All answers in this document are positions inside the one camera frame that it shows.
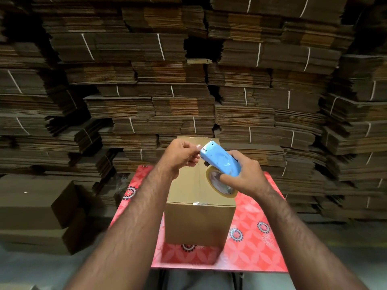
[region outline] table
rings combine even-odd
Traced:
[[[143,179],[153,166],[140,165],[131,180],[111,225],[129,205]],[[280,195],[272,177],[265,176]],[[167,278],[165,269],[215,270],[232,273],[237,290],[235,273],[239,274],[239,290],[243,285],[244,272],[287,273],[284,259],[276,239],[259,205],[250,197],[238,193],[236,210],[229,235],[223,249],[188,244],[167,244],[165,240],[164,216],[162,217],[152,268],[161,269],[159,287]]]

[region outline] hand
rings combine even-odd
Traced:
[[[232,150],[228,153],[239,162],[242,169],[237,177],[222,174],[220,176],[222,183],[252,198],[272,191],[272,187],[266,179],[258,161],[249,159],[237,150]]]
[[[177,138],[170,143],[159,162],[170,169],[173,173],[173,179],[176,179],[182,167],[194,167],[199,162],[200,149],[201,146]]]

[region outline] right hand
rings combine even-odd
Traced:
[[[252,198],[272,191],[272,187],[266,179],[258,161],[248,158],[237,150],[232,150],[228,153],[239,162],[242,169],[237,177],[222,174],[220,176],[222,183]]]

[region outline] tape roll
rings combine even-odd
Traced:
[[[235,198],[235,196],[238,194],[238,190],[235,190],[220,182],[219,176],[221,174],[222,172],[219,171],[219,169],[215,168],[214,166],[209,167],[206,172],[208,183],[221,196],[224,196],[227,198]]]

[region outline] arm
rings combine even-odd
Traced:
[[[229,153],[242,170],[238,177],[223,174],[220,180],[251,196],[261,206],[297,290],[367,289],[273,190],[257,161],[239,151]]]
[[[128,209],[109,229],[66,290],[143,288],[171,182],[181,167],[195,166],[199,151],[200,148],[184,140],[172,141]]]

